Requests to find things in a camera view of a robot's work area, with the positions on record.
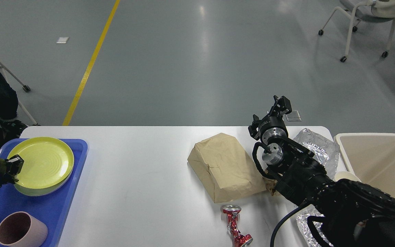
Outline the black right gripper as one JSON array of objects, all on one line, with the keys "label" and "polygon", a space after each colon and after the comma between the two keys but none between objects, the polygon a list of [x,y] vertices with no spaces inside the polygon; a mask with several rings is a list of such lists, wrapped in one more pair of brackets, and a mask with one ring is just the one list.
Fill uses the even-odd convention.
[{"label": "black right gripper", "polygon": [[274,136],[289,136],[282,117],[292,113],[290,100],[285,96],[278,97],[277,95],[274,95],[273,98],[275,102],[268,113],[269,116],[259,119],[254,114],[253,121],[248,126],[249,135],[262,143],[269,143],[269,139]]}]

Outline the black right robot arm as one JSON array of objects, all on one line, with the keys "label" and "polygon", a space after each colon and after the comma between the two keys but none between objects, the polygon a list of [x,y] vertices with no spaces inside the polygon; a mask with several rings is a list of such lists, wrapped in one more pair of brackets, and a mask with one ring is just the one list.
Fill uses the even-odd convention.
[{"label": "black right robot arm", "polygon": [[270,246],[285,221],[313,205],[322,216],[309,216],[307,225],[320,246],[395,247],[395,198],[362,182],[329,178],[314,153],[289,138],[283,115],[292,112],[290,100],[273,98],[268,114],[254,115],[248,127],[256,140],[252,158],[262,177],[276,180],[276,191],[297,207],[276,225]]}]

